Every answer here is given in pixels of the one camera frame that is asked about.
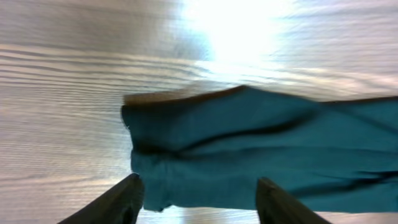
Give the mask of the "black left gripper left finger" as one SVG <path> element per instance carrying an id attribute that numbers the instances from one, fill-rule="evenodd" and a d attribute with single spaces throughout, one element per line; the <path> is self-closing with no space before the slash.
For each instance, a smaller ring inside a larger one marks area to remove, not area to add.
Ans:
<path id="1" fill-rule="evenodd" d="M 143 200 L 144 184 L 133 173 L 59 224 L 136 224 Z"/>

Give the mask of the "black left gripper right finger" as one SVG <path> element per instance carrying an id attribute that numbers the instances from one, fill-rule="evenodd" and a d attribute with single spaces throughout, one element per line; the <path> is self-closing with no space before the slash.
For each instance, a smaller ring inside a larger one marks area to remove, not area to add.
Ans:
<path id="1" fill-rule="evenodd" d="M 267 178 L 257 181 L 260 224 L 331 224 Z"/>

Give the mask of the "black t-shirt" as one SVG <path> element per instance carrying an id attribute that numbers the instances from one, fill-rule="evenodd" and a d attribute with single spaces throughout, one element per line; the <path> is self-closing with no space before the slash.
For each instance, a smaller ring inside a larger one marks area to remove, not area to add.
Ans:
<path id="1" fill-rule="evenodd" d="M 253 210 L 262 177 L 314 211 L 397 210 L 397 98 L 316 102 L 242 86 L 121 116 L 148 210 Z"/>

